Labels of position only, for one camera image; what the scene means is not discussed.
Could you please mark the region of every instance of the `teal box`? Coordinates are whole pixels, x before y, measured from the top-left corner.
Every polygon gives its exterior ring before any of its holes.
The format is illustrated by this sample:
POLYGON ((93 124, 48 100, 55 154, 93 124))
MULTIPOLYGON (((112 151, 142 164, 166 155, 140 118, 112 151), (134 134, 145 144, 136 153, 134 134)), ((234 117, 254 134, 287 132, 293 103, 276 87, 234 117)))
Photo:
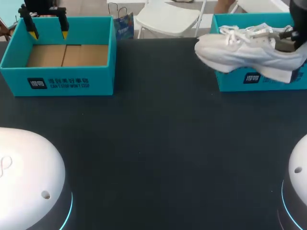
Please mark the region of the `teal box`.
MULTIPOLYGON (((293 26, 289 13, 216 14, 213 16, 211 33, 218 34, 219 27, 223 25, 237 25, 240 29, 244 29, 262 23, 277 28, 293 26)), ((261 76, 252 68, 239 68, 228 74, 216 71, 215 74, 222 92, 307 89, 307 68, 305 66, 296 70, 296 79, 289 84, 261 76)))
POLYGON ((0 72, 14 96, 112 95, 116 36, 112 17, 68 17, 64 40, 57 17, 33 18, 35 40, 21 19, 5 51, 0 72), (33 45, 108 45, 106 66, 26 67, 33 45))

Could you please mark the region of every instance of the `shopping bag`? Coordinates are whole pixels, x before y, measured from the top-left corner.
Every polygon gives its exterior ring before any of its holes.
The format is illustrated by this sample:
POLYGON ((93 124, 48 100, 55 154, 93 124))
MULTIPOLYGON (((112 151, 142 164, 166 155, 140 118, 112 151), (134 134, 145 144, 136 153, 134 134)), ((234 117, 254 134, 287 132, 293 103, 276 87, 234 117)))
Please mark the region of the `shopping bag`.
POLYGON ((114 27, 116 31, 116 39, 133 39, 134 36, 134 22, 133 22, 133 13, 127 14, 127 8, 122 7, 118 10, 118 5, 116 3, 109 3, 109 13, 110 13, 110 4, 115 4, 117 7, 118 17, 114 19, 114 27), (123 16, 119 16, 119 13, 124 11, 123 16))

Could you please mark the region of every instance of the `white folding chair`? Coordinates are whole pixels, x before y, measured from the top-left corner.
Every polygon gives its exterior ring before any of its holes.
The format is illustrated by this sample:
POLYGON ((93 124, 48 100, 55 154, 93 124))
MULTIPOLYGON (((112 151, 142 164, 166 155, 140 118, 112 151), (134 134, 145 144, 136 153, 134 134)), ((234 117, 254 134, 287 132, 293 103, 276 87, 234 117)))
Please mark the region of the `white folding chair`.
POLYGON ((230 13, 241 7, 248 13, 289 12, 289 6, 281 0, 238 0, 230 13))
POLYGON ((146 0, 145 7, 136 16, 136 22, 140 25, 138 38, 142 29, 159 32, 165 35, 181 37, 195 23, 197 36, 201 18, 205 9, 206 0, 203 1, 201 11, 188 10, 165 3, 163 0, 146 0))

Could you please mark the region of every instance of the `black tabletop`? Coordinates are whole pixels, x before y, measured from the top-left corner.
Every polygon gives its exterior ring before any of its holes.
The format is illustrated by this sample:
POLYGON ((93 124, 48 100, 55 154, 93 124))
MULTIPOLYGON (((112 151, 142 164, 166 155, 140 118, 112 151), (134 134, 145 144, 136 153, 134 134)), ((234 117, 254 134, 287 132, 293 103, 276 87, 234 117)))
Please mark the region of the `black tabletop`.
POLYGON ((78 230, 280 229, 307 91, 220 93, 195 43, 118 42, 110 97, 14 98, 0 78, 0 127, 56 146, 78 230))

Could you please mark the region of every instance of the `white dome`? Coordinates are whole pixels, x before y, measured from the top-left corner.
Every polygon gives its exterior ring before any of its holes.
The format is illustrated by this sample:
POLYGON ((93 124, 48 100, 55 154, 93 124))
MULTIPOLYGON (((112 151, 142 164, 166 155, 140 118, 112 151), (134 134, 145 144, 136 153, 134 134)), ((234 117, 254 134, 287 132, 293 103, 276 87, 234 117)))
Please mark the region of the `white dome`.
POLYGON ((290 180, 294 190, 307 205, 307 135, 295 146, 289 160, 290 180))
POLYGON ((25 230, 54 206, 65 180, 57 149, 44 137, 0 128, 0 230, 25 230))

